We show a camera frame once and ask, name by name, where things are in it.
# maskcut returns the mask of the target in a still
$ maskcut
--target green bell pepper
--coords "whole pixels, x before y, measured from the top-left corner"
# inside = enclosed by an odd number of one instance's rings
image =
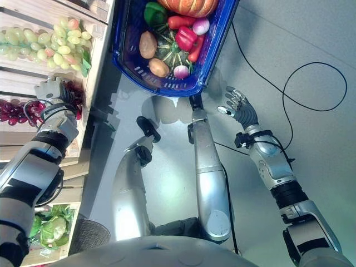
[[[156,2],[146,4],[144,18],[146,23],[153,27],[167,22],[167,10]]]

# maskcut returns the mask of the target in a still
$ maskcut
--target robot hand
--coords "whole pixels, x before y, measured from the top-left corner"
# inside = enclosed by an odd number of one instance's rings
[[[228,86],[225,95],[229,100],[226,103],[231,107],[219,106],[217,110],[223,114],[230,115],[246,129],[250,125],[257,125],[258,119],[255,109],[248,99],[237,89]]]

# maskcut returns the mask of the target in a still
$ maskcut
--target red grapes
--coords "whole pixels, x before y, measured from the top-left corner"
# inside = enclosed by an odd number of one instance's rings
[[[82,114],[82,103],[83,103],[83,90],[82,88],[75,84],[72,81],[66,82],[65,86],[68,91],[73,95],[73,102],[76,109],[76,119],[81,119]],[[0,99],[0,122],[5,122],[11,126],[17,123],[25,123],[28,121],[32,127],[37,125],[37,122],[42,123],[43,119],[41,118],[42,110],[46,108],[45,103],[40,101],[32,101],[26,105],[26,112],[30,120],[24,114],[25,102],[19,102],[17,99],[12,99],[10,102]]]

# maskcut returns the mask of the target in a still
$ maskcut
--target grape bunch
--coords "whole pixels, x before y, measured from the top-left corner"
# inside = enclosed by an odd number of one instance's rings
[[[80,120],[82,118],[83,89],[79,84],[73,81],[65,82],[65,87],[74,95],[72,105],[76,109],[76,120]]]
[[[30,118],[30,120],[28,120],[23,109],[25,104],[25,102],[20,102],[16,99],[10,102],[0,99],[0,121],[7,121],[11,126],[28,121],[32,127],[34,127],[37,122],[43,122],[41,111],[46,108],[46,105],[39,101],[29,103],[26,107],[27,115]]]
[[[7,28],[0,31],[0,55],[11,61],[27,58],[38,64],[46,62],[51,70],[62,68],[80,71],[83,54],[88,52],[92,43],[91,35],[82,31],[77,19],[61,17],[59,24],[53,26],[49,34],[34,33],[30,29]]]

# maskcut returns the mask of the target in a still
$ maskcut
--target produce display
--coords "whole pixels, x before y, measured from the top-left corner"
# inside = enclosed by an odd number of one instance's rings
[[[72,105],[76,109],[76,119],[81,119],[83,89],[72,81],[65,82],[66,88],[73,95]],[[10,102],[0,98],[0,122],[6,122],[13,126],[17,123],[28,122],[32,127],[43,123],[41,112],[49,105],[45,101],[30,100],[27,103],[12,99]]]
[[[90,33],[81,27],[79,20],[64,17],[53,26],[53,30],[53,34],[20,28],[0,31],[0,55],[11,61],[27,58],[38,64],[47,64],[51,70],[72,68],[86,77],[91,68]]]
[[[217,0],[194,3],[158,0],[146,4],[144,19],[149,30],[141,34],[139,49],[154,75],[166,77],[172,73],[184,79],[192,73],[210,27],[206,16],[215,10]]]
[[[69,205],[47,206],[34,216],[29,235],[30,243],[41,243],[50,250],[57,250],[69,241],[69,234],[73,222],[74,212]]]

